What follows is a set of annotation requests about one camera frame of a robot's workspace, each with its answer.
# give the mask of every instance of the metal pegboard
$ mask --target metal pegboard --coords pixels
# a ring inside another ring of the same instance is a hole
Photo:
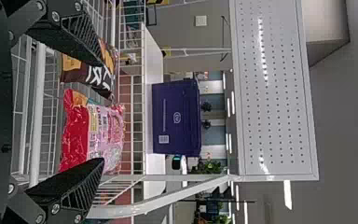
[[[242,170],[250,180],[317,179],[299,1],[231,0],[230,4],[236,36],[233,81],[236,101],[241,101],[237,111],[241,125],[236,131],[241,134]]]

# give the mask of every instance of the blue storage bin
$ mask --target blue storage bin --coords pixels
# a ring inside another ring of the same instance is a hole
[[[188,79],[152,85],[153,152],[198,157],[201,151],[200,90]]]

